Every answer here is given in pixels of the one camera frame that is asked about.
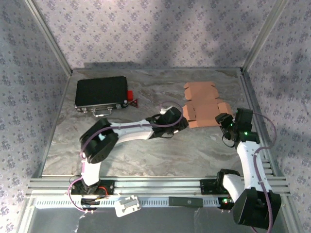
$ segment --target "black briefcase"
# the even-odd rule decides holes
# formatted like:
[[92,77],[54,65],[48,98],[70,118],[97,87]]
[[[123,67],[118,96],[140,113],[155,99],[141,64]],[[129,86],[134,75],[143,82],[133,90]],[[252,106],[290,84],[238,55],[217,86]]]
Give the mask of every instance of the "black briefcase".
[[112,109],[128,106],[126,77],[79,80],[74,107],[79,112],[92,112],[96,117],[109,115]]

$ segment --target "flattened cardboard box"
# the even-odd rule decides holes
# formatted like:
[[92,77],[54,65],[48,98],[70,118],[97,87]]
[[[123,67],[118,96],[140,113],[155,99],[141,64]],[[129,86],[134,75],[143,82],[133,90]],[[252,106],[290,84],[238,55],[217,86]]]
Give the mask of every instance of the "flattened cardboard box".
[[190,101],[186,102],[183,111],[190,128],[218,126],[215,120],[218,114],[232,114],[230,105],[218,99],[215,83],[191,82],[184,88],[185,98]]

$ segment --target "gray marble tabletop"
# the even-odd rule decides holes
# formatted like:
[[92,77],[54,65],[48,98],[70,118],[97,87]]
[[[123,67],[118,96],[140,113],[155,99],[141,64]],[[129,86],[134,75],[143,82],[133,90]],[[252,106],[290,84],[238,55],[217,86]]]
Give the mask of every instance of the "gray marble tabletop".
[[[98,118],[91,113],[79,113],[74,108],[77,81],[87,78],[126,76],[128,89],[134,91],[139,108],[129,106],[113,110],[110,122],[122,123],[145,119],[159,111],[159,105],[172,100],[185,103],[184,84],[213,81],[220,98],[233,111],[248,107],[235,71],[210,69],[188,70],[112,70],[74,71],[57,121],[44,166],[43,175],[78,175],[80,136]],[[221,168],[242,174],[235,149],[226,147],[219,127],[185,129],[171,139],[137,140],[117,145],[102,162],[102,176],[215,176]]]

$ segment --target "floral wallpaper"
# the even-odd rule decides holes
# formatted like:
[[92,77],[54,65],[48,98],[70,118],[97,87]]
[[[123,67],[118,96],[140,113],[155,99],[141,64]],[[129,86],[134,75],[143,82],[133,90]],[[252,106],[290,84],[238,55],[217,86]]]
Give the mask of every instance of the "floral wallpaper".
[[24,1],[0,1],[0,232],[16,230],[66,80]]
[[291,0],[249,75],[305,232],[311,232],[311,2]]
[[275,0],[36,0],[74,68],[241,67]]

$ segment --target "cable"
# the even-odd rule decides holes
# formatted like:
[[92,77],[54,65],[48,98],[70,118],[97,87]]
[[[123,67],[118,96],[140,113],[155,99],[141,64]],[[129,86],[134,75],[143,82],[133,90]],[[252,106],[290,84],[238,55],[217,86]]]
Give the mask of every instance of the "cable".
[[235,144],[233,144],[232,146],[229,146],[229,145],[227,145],[227,144],[224,142],[224,136],[225,136],[225,134],[223,134],[223,137],[222,137],[223,143],[224,143],[227,147],[234,148]]
[[[83,174],[83,173],[84,173],[84,163],[82,164],[82,174]],[[80,181],[80,180],[82,180],[82,179],[83,179],[83,177],[81,176],[80,178],[74,180],[74,181],[69,185],[67,191],[68,191],[68,197],[69,197],[71,203],[74,205],[74,207],[75,207],[77,210],[81,211],[81,212],[86,212],[84,209],[80,208],[79,206],[77,206],[77,205],[73,202],[73,200],[72,200],[72,198],[71,198],[71,193],[70,193],[72,186],[73,186],[76,182],[78,182],[78,181]]]
[[100,188],[100,189],[103,189],[103,190],[105,190],[105,192],[106,192],[106,195],[105,195],[105,196],[108,196],[108,192],[107,192],[107,189],[106,189],[105,187],[103,187],[103,186],[100,186],[99,188]]
[[[257,161],[256,161],[256,158],[257,158],[257,153],[259,153],[259,151],[263,150],[263,149],[271,149],[274,144],[276,143],[276,137],[277,137],[277,134],[276,134],[276,126],[274,125],[274,123],[272,122],[272,120],[270,120],[268,117],[260,114],[260,113],[254,113],[255,115],[258,115],[258,116],[262,116],[263,118],[267,119],[271,125],[272,125],[272,128],[273,128],[273,131],[274,131],[274,134],[275,134],[275,137],[271,143],[270,146],[268,147],[259,147],[255,152],[254,152],[254,167],[255,167],[255,172],[256,172],[256,175],[258,177],[258,180],[260,182],[260,185],[262,187],[262,190],[264,192],[264,195],[266,197],[266,201],[267,201],[267,206],[268,206],[268,213],[269,213],[269,227],[268,227],[268,230],[267,230],[267,233],[271,233],[271,230],[272,230],[272,226],[273,226],[273,216],[272,216],[272,206],[271,206],[271,202],[270,202],[270,199],[269,199],[269,196],[268,196],[268,192],[266,190],[266,187],[264,186],[263,184],[263,181],[262,181],[262,178],[260,176],[260,173],[259,173],[259,170],[258,170],[258,166],[257,166]],[[254,227],[252,227],[252,230],[253,232],[255,233],[258,233]]]
[[72,179],[73,177],[74,177],[74,176],[70,176],[70,178],[69,178],[69,183],[72,183],[72,182],[71,182],[71,179]]
[[86,142],[83,144],[83,146],[81,147],[81,151],[80,151],[80,158],[81,158],[82,160],[84,160],[83,151],[86,149],[86,146],[90,143],[90,141],[91,141],[94,137],[96,137],[97,135],[99,135],[100,133],[102,133],[102,132],[104,132],[104,131],[113,130],[113,129],[130,129],[130,128],[136,128],[136,127],[152,127],[152,126],[154,126],[154,127],[160,127],[160,128],[168,128],[168,127],[172,127],[172,126],[178,124],[178,123],[181,121],[181,119],[183,118],[183,114],[184,114],[183,108],[182,108],[178,103],[173,102],[173,101],[165,101],[165,102],[163,102],[163,103],[160,104],[160,107],[161,107],[163,104],[165,104],[165,103],[173,103],[173,104],[175,104],[175,105],[177,105],[177,106],[179,107],[181,114],[180,114],[180,118],[179,118],[176,122],[174,122],[174,123],[172,123],[172,124],[168,124],[168,125],[158,125],[158,124],[141,124],[141,125],[140,125],[140,124],[137,124],[137,125],[125,125],[125,126],[110,126],[110,127],[106,127],[106,128],[100,129],[100,130],[98,130],[97,132],[95,132],[94,134],[92,134],[92,135],[86,140]]
[[160,138],[163,138],[163,139],[171,139],[172,137],[174,137],[174,134],[173,134],[171,137],[161,136]]

